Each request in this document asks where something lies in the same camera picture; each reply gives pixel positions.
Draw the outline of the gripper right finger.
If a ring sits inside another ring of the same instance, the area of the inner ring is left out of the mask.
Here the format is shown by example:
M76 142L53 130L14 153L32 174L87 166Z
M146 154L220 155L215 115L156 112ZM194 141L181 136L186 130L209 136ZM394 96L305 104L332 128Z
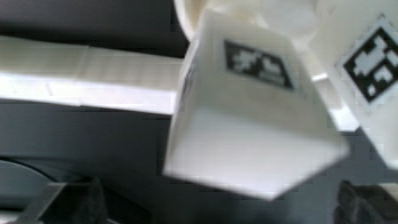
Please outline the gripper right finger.
M398 224L398 183L341 182L334 224Z

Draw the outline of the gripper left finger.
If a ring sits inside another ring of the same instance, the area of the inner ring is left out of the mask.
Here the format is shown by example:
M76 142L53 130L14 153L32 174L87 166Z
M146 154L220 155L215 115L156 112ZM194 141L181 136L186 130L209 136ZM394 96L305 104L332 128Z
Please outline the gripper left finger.
M21 212L16 224L108 224L99 180L51 182Z

